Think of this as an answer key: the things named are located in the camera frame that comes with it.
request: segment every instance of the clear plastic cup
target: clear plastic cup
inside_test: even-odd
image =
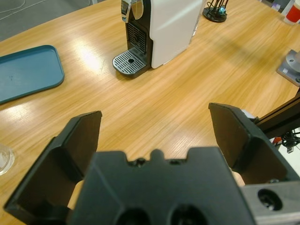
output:
[[[284,21],[288,24],[296,24],[300,22],[300,0],[295,0],[291,9],[285,16]]]
[[[13,150],[0,144],[0,176],[5,174],[14,164],[15,156]]]

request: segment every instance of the drip tray grate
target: drip tray grate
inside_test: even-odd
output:
[[[146,64],[143,61],[141,61],[129,50],[116,56],[112,60],[112,64],[116,70],[125,75],[135,74],[136,72],[138,72],[146,66]]]

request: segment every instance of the coffee machine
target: coffee machine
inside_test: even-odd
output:
[[[157,68],[184,51],[203,10],[203,0],[122,0],[127,48],[112,60],[130,78]]]

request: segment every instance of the wood grain tabletop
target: wood grain tabletop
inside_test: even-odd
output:
[[[230,0],[225,23],[202,16],[187,50],[131,80],[112,66],[127,44],[120,0],[107,0],[0,42],[0,56],[53,45],[65,72],[60,86],[0,105],[0,143],[15,154],[0,176],[0,223],[22,224],[2,206],[70,118],[102,111],[98,151],[123,150],[133,160],[157,148],[185,158],[191,147],[216,145],[209,102],[261,117],[295,96],[298,88],[276,69],[290,49],[300,50],[299,40],[300,26],[275,10]]]

